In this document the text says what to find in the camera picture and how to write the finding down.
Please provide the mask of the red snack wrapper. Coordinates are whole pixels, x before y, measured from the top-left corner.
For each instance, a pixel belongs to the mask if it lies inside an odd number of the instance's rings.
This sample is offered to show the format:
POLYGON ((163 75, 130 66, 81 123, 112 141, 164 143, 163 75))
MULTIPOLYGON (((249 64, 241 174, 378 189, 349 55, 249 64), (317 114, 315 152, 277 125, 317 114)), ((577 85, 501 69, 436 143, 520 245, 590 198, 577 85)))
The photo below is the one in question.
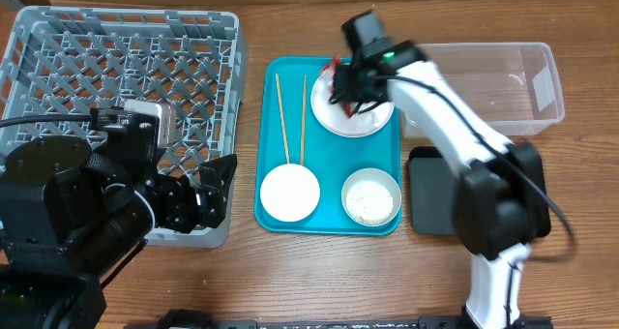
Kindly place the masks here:
POLYGON ((335 98, 335 84, 337 69, 341 66, 341 59, 339 55, 331 58, 329 63, 321 68, 320 77, 327 83, 327 89, 330 92, 329 101, 332 105, 339 105, 340 109, 344 112, 345 116, 350 119, 353 116, 352 103, 344 101, 342 98, 335 98))

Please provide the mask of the wooden chopstick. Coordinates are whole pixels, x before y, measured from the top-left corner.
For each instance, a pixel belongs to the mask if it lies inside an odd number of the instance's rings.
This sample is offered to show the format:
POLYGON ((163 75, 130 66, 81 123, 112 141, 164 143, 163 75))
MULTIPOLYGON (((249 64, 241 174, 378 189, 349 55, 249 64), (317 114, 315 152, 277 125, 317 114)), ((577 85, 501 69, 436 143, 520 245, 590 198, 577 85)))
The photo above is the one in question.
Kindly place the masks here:
POLYGON ((282 142, 283 142, 283 147, 284 147, 284 154, 285 154, 285 158, 286 158, 286 163, 290 164, 290 153, 289 153, 289 146, 288 146, 288 136, 287 136, 286 123, 285 123, 285 114, 284 114, 283 98, 282 98, 282 92, 281 92, 281 87, 280 87, 280 75, 279 74, 275 74, 275 80, 276 80, 276 88, 277 88, 279 111, 280 111, 280 124, 281 124, 281 133, 282 133, 282 142))
POLYGON ((307 116, 307 75, 303 80, 302 118, 301 118, 301 142, 300 142, 300 165, 305 164, 305 139, 306 139, 306 116, 307 116))

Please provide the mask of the grey metal bowl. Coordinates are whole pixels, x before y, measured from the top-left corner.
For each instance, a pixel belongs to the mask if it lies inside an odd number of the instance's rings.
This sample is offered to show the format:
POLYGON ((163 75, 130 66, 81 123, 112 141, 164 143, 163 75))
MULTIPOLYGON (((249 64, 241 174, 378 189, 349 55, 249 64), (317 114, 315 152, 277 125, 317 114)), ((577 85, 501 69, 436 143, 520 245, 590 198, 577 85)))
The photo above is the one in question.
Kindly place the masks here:
POLYGON ((379 227, 393 221, 401 208, 398 182, 377 168, 363 168, 352 173, 341 190, 345 213, 357 224, 379 227))

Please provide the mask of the white rice grains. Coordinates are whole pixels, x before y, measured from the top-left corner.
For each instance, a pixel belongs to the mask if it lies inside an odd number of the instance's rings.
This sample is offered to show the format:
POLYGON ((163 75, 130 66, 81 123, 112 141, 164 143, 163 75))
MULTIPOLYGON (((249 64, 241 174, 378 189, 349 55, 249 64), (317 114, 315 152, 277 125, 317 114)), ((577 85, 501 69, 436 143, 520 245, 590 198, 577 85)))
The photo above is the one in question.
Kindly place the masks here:
POLYGON ((358 223, 380 225, 386 223, 391 216, 394 199, 379 183, 360 181, 352 185, 345 194, 344 207, 358 223))

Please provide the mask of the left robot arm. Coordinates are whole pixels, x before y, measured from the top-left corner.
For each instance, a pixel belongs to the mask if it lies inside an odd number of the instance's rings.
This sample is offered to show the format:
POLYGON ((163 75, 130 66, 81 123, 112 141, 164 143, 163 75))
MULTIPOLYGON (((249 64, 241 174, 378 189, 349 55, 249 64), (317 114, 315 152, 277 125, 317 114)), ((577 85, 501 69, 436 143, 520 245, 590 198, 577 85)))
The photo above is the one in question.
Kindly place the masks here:
POLYGON ((235 155, 201 164, 200 182, 160 175, 118 149, 92 150, 78 137, 19 146, 1 176, 1 325, 93 328, 103 291, 147 244, 154 228, 217 227, 235 155))

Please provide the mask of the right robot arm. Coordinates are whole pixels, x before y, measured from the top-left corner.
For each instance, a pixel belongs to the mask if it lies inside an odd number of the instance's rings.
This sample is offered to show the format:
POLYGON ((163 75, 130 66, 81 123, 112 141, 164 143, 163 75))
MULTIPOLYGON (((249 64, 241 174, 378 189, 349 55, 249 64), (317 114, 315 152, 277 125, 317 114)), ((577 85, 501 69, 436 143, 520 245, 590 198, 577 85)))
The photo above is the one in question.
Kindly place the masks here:
POLYGON ((517 328, 523 263, 532 241, 551 230, 540 154, 483 121, 418 46, 392 41, 376 12, 351 17, 341 31, 352 58, 335 68, 331 104, 349 114, 393 104, 415 120, 456 178, 453 225, 472 254, 461 325, 517 328))

